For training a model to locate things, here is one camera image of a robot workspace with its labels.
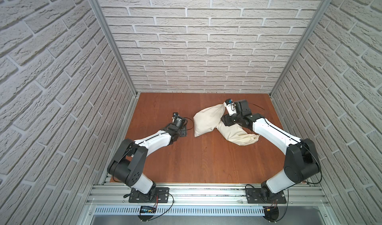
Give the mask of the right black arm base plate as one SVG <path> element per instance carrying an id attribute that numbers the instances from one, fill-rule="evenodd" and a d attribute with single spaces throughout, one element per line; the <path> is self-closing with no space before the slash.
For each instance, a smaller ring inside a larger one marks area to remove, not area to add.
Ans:
<path id="1" fill-rule="evenodd" d="M 287 198 L 283 191 L 276 194 L 268 192 L 265 188 L 246 187 L 244 189 L 248 204 L 286 204 Z"/>

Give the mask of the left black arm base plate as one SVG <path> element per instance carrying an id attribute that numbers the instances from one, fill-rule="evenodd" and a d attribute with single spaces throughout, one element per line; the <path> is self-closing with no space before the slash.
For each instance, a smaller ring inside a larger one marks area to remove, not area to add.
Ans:
<path id="1" fill-rule="evenodd" d="M 156 187 L 150 190 L 148 194 L 132 189 L 129 194 L 129 203 L 168 203 L 169 187 Z"/>

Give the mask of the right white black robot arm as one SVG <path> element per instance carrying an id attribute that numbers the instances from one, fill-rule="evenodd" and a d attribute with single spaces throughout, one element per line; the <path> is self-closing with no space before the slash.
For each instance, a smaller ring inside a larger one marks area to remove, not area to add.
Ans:
<path id="1" fill-rule="evenodd" d="M 246 100 L 224 102 L 228 113 L 221 121 L 226 126 L 238 124 L 263 136 L 273 143 L 285 155 L 283 169 L 261 184 L 260 194 L 263 200 L 270 200 L 296 184 L 322 173 L 315 144 L 310 139 L 300 139 L 277 126 L 261 114 L 253 114 Z"/>

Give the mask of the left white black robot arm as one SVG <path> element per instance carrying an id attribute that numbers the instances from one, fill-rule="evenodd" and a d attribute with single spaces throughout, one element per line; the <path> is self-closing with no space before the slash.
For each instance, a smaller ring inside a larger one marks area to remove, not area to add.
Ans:
<path id="1" fill-rule="evenodd" d="M 187 121 L 173 122 L 156 133 L 139 140 L 125 139 L 107 166 L 107 172 L 142 194 L 151 194 L 155 183 L 143 174 L 146 158 L 157 150 L 187 135 Z"/>

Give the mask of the cream cloth soil bag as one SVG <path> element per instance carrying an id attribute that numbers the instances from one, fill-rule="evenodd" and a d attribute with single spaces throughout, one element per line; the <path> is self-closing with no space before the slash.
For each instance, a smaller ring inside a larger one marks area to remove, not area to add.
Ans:
<path id="1" fill-rule="evenodd" d="M 258 142 L 259 135 L 249 134 L 238 124 L 225 126 L 222 121 L 217 126 L 217 130 L 229 142 L 239 146 L 247 146 Z"/>
<path id="2" fill-rule="evenodd" d="M 219 124 L 225 112 L 225 106 L 218 104 L 201 110 L 194 116 L 194 136 L 199 137 L 203 134 L 212 132 Z"/>

